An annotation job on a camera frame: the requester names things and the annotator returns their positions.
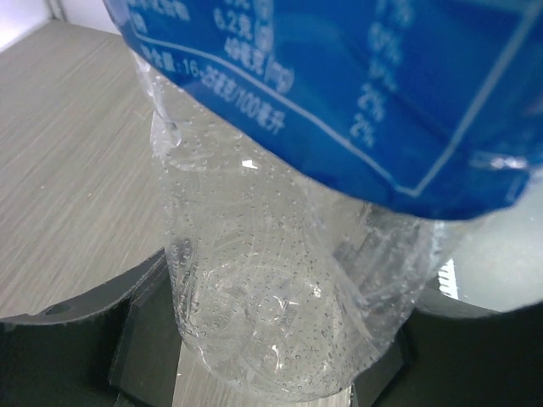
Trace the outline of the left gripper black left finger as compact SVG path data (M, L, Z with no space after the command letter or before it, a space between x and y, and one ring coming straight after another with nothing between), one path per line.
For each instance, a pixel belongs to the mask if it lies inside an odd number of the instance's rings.
M164 250L35 315L1 320L3 406L170 406L182 339Z

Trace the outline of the blue labelled plastic bottle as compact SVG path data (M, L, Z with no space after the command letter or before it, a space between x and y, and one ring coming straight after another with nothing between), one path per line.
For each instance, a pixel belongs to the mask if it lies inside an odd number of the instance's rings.
M539 1L108 1L154 107L176 324L254 399L340 393L542 186Z

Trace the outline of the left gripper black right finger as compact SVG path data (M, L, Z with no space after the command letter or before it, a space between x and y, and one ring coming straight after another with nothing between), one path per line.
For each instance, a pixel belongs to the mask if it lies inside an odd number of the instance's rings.
M540 406L542 305L492 313L430 296L353 393L354 406Z

